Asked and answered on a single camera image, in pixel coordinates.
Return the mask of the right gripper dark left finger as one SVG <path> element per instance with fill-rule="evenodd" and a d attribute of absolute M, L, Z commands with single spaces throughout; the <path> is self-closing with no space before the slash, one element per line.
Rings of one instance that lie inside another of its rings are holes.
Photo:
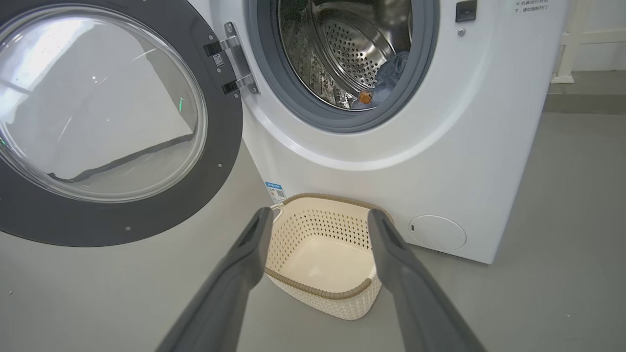
<path fill-rule="evenodd" d="M 265 272 L 273 219 L 270 207 L 253 214 L 157 352 L 236 351 L 249 292 Z"/>

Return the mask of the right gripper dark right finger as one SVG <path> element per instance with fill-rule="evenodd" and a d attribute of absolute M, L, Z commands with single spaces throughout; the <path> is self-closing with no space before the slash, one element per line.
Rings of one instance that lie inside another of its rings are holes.
<path fill-rule="evenodd" d="M 377 275 L 394 299 L 407 352 L 484 352 L 427 268 L 380 209 L 367 214 Z"/>

